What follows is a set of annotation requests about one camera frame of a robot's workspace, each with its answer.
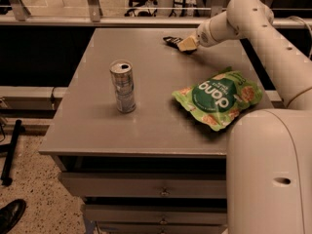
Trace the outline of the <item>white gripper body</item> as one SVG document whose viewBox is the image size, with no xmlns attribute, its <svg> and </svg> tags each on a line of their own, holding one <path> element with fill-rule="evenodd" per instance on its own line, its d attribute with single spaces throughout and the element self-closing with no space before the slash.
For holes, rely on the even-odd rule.
<svg viewBox="0 0 312 234">
<path fill-rule="evenodd" d="M 206 19 L 196 29 L 197 41 L 203 47 L 211 47 L 215 44 L 215 39 L 211 34 L 210 24 L 211 21 Z"/>
</svg>

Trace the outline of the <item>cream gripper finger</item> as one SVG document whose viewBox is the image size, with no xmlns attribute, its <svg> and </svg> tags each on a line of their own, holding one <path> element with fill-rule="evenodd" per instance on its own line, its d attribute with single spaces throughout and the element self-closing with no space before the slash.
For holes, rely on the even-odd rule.
<svg viewBox="0 0 312 234">
<path fill-rule="evenodd" d="M 178 49 L 182 52 L 192 52 L 192 51 L 196 51 L 198 48 L 198 41 L 190 36 L 187 37 L 183 40 L 181 40 L 178 44 Z"/>
</svg>

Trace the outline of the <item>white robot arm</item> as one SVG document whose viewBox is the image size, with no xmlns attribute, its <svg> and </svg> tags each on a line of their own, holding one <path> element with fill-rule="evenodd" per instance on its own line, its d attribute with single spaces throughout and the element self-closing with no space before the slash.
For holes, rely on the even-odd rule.
<svg viewBox="0 0 312 234">
<path fill-rule="evenodd" d="M 272 20 L 260 0 L 230 0 L 178 45 L 248 39 L 284 104 L 249 113 L 230 131 L 223 234 L 312 234 L 312 60 Z"/>
</svg>

